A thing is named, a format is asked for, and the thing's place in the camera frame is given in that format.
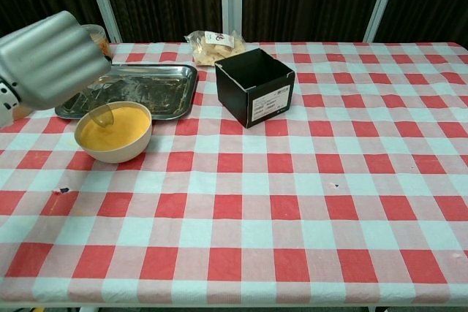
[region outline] snack bag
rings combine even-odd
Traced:
[[[244,38],[235,31],[231,35],[210,31],[194,31],[185,36],[192,46],[197,66],[214,66],[214,62],[246,51]]]

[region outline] bag label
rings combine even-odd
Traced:
[[[234,47],[234,37],[223,33],[205,31],[205,42],[207,44],[226,45]]]

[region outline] jar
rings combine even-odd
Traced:
[[[99,45],[102,53],[109,58],[112,58],[112,52],[110,51],[109,41],[105,35],[105,30],[99,25],[82,25],[82,27],[88,31],[91,39]]]
[[[26,106],[17,106],[13,109],[13,120],[20,120],[21,118],[25,118],[27,115],[31,115],[33,112],[32,109]]]

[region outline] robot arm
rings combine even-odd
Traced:
[[[63,11],[0,39],[0,128],[19,104],[46,110],[110,70],[88,32]]]

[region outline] spoon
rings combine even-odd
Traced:
[[[98,105],[97,101],[91,95],[89,88],[85,88],[81,93],[86,97],[89,107],[89,115],[98,126],[105,128],[114,124],[114,115],[109,105]]]

